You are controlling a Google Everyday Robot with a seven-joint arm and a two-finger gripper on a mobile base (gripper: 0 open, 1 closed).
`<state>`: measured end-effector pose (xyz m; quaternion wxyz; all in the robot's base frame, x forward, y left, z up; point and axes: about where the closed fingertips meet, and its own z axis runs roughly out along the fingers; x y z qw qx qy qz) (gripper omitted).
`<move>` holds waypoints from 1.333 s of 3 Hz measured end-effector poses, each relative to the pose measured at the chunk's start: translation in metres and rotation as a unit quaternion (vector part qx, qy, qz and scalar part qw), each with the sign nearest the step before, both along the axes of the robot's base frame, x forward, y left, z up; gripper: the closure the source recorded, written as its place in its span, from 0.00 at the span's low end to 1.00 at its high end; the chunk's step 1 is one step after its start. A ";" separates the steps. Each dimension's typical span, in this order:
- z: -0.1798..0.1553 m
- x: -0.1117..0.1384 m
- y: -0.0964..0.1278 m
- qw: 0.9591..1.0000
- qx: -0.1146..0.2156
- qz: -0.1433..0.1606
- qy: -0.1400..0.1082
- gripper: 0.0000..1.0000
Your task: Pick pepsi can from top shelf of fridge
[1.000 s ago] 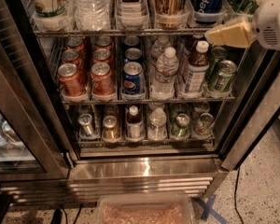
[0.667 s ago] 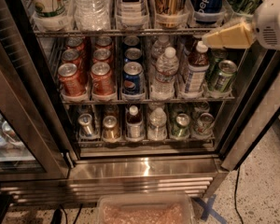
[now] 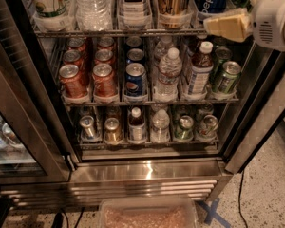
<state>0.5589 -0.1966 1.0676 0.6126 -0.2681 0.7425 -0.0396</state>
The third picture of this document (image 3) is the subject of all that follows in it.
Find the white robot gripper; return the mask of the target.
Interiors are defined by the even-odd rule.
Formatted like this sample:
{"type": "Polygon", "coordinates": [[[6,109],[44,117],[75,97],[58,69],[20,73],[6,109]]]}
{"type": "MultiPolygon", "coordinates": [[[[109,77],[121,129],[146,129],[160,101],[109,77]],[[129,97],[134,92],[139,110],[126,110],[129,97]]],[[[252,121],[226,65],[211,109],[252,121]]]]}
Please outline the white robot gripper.
{"type": "Polygon", "coordinates": [[[258,45],[285,52],[285,0],[250,0],[250,4],[251,14],[240,8],[206,18],[205,30],[239,43],[253,34],[258,45]]]}

